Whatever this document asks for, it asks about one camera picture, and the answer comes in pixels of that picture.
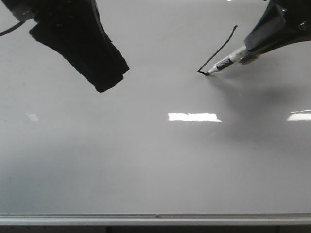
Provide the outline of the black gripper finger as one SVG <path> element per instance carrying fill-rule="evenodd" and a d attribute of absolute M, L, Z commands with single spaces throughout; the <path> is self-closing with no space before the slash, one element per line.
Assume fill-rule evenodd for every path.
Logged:
<path fill-rule="evenodd" d="M 30 35 L 61 54 L 102 93 L 123 80 L 129 66 L 104 31 L 94 0 L 41 0 Z"/>

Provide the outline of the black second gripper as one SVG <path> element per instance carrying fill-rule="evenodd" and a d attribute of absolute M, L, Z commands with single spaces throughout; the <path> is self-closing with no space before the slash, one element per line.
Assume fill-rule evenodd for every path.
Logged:
<path fill-rule="evenodd" d="M 249 52 L 261 55 L 310 39 L 310 0 L 270 0 L 244 44 Z"/>

